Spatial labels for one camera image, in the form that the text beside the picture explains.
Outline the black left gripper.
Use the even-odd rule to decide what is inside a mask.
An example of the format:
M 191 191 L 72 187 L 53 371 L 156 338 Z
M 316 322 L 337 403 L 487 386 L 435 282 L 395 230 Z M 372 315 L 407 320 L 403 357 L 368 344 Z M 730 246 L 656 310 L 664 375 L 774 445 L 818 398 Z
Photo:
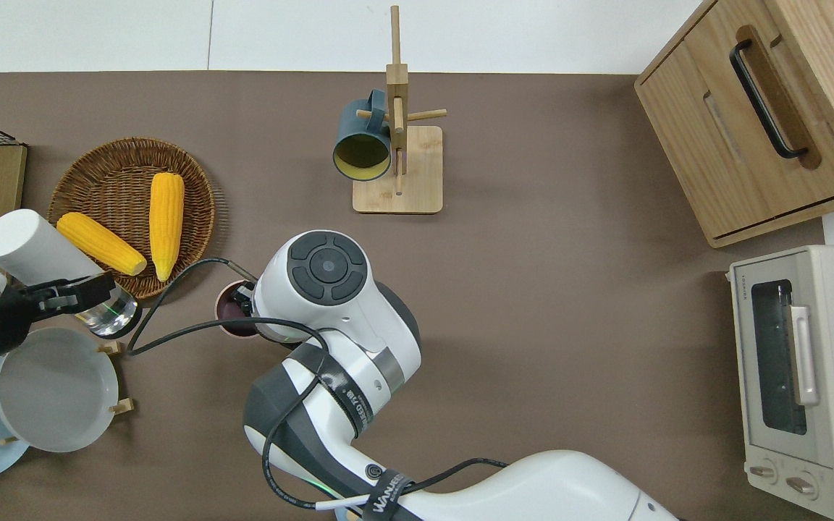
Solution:
M 0 356 L 19 347 L 32 323 L 46 313 L 81 313 L 107 301 L 116 287 L 111 274 L 56 279 L 29 287 L 6 286 L 0 296 Z

